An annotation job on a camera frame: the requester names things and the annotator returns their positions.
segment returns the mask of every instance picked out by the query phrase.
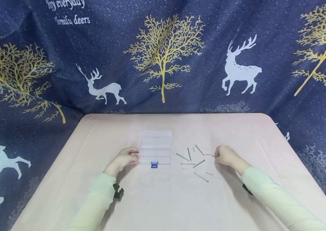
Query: hand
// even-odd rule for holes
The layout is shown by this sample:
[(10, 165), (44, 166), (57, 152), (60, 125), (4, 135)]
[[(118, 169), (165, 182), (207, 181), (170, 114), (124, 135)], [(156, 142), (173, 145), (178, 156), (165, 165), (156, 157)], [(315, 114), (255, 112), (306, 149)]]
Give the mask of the hand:
[(240, 175), (243, 175), (245, 170), (251, 167), (251, 165), (241, 158), (230, 146), (218, 146), (214, 156), (217, 163), (230, 166)]
[(117, 177), (118, 173), (123, 170), (126, 165), (138, 163), (138, 148), (124, 148), (105, 168), (104, 173)]
[(241, 158), (230, 146), (226, 145), (218, 146), (214, 156), (217, 163), (227, 166), (233, 166)]

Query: wrist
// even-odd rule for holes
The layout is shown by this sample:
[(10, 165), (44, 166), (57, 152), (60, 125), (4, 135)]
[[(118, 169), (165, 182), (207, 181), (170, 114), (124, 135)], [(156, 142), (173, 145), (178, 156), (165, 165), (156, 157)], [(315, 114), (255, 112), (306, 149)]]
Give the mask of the wrist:
[(233, 168), (239, 175), (243, 175), (243, 173), (251, 167), (246, 160), (238, 156), (233, 162), (231, 162), (231, 168)]
[(111, 165), (109, 164), (108, 166), (106, 166), (105, 170), (103, 173), (111, 176), (111, 177), (115, 177), (117, 178), (117, 175), (119, 173), (119, 167), (118, 166), (114, 166), (114, 165)]

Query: light green sleeve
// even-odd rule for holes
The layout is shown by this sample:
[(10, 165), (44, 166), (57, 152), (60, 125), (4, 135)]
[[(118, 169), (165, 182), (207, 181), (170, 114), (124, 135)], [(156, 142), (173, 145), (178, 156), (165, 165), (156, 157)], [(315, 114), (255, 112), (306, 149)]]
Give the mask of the light green sleeve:
[(95, 231), (113, 202), (115, 182), (115, 177), (105, 173), (99, 176), (68, 231)]
[(290, 231), (326, 231), (326, 225), (261, 170), (250, 167), (241, 176), (248, 190)]

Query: blue fabric backdrop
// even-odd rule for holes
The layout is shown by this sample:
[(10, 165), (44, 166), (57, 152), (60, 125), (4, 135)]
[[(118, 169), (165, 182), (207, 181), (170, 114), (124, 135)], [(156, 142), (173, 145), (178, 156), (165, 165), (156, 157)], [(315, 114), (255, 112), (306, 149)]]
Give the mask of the blue fabric backdrop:
[(326, 0), (0, 0), (0, 230), (83, 115), (233, 112), (326, 194)]

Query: person's left hand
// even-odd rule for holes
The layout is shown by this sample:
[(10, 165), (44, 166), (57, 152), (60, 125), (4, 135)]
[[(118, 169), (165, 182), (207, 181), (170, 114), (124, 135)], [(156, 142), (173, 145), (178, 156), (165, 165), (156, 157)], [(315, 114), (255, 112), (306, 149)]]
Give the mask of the person's left hand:
[(133, 165), (138, 163), (138, 148), (124, 148), (119, 154), (109, 163), (105, 168), (104, 173), (117, 177), (118, 173), (123, 170), (126, 165)]

